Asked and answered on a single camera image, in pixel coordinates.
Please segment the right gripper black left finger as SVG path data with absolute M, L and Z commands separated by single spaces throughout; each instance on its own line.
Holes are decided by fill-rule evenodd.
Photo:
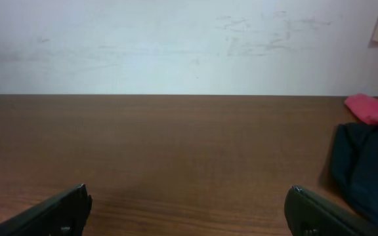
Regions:
M 0 236 L 82 236 L 92 203 L 79 184 L 0 223 Z

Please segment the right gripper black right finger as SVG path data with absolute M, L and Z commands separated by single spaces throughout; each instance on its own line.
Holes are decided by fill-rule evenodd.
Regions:
M 378 228 L 301 186 L 287 192 L 284 214 L 292 236 L 378 236 Z

